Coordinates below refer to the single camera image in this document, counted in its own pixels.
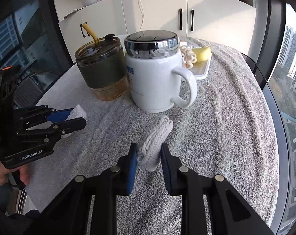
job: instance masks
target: table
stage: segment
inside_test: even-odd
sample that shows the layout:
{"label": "table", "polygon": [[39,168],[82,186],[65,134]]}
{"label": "table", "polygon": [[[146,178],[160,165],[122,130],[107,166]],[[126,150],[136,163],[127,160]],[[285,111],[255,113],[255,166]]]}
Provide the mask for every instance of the table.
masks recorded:
{"label": "table", "polygon": [[[222,174],[270,225],[278,193],[278,150],[265,98],[241,54],[224,45],[186,38],[192,45],[210,45],[208,77],[198,81],[198,97],[187,109],[163,112],[173,120],[167,138],[172,155],[200,175]],[[187,98],[182,82],[180,95]],[[33,163],[26,188],[42,211],[76,175],[95,176],[116,164],[138,143],[160,115],[140,110],[126,92],[114,101],[97,100],[77,66],[71,67],[43,96],[39,105],[59,109],[80,104],[87,126],[61,139],[53,155]],[[118,197],[119,234],[179,234],[180,197],[170,197],[161,165],[155,172],[136,171],[133,194]]]}

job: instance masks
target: human hand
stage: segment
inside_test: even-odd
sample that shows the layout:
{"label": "human hand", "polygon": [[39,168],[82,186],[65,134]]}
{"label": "human hand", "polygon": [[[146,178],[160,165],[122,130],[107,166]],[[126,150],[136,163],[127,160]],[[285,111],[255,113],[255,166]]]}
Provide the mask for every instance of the human hand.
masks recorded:
{"label": "human hand", "polygon": [[4,165],[0,162],[0,186],[8,182],[8,174],[16,170],[20,171],[20,180],[25,184],[29,184],[30,175],[29,175],[29,165],[23,165],[16,169],[6,169]]}

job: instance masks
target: metal screw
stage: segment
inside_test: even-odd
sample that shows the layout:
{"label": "metal screw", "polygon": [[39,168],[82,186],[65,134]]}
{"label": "metal screw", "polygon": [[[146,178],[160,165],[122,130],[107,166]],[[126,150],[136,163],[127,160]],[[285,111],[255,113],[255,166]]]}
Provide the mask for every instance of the metal screw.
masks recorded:
{"label": "metal screw", "polygon": [[119,172],[119,171],[120,171],[120,167],[119,167],[119,166],[112,166],[112,167],[110,168],[110,170],[111,170],[112,172]]}
{"label": "metal screw", "polygon": [[224,177],[222,175],[216,175],[214,178],[216,181],[219,181],[219,182],[224,181]]}
{"label": "metal screw", "polygon": [[84,177],[82,175],[78,175],[74,178],[75,182],[80,183],[84,181]]}
{"label": "metal screw", "polygon": [[180,166],[178,169],[180,170],[180,172],[184,172],[184,173],[188,172],[188,168],[185,166]]}

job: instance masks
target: cup lid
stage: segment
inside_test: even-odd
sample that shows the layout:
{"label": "cup lid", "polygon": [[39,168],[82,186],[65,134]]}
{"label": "cup lid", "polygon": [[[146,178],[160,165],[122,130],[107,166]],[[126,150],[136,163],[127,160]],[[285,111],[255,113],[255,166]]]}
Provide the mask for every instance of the cup lid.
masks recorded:
{"label": "cup lid", "polygon": [[125,38],[127,54],[138,59],[159,59],[174,55],[180,40],[176,33],[165,30],[146,30]]}

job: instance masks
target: cabinet door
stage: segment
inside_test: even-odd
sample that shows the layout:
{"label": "cabinet door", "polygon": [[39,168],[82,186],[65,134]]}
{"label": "cabinet door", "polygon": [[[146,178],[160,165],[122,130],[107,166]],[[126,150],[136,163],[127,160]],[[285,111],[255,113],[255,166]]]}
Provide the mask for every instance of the cabinet door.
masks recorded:
{"label": "cabinet door", "polygon": [[98,38],[107,34],[127,34],[121,0],[103,0],[87,6],[59,23],[63,38],[73,61],[75,52],[93,40],[80,24],[87,22]]}
{"label": "cabinet door", "polygon": [[187,4],[188,37],[224,44],[248,54],[256,17],[254,7],[238,0],[187,0]]}
{"label": "cabinet door", "polygon": [[187,0],[122,0],[122,4],[127,34],[153,29],[187,34]]}

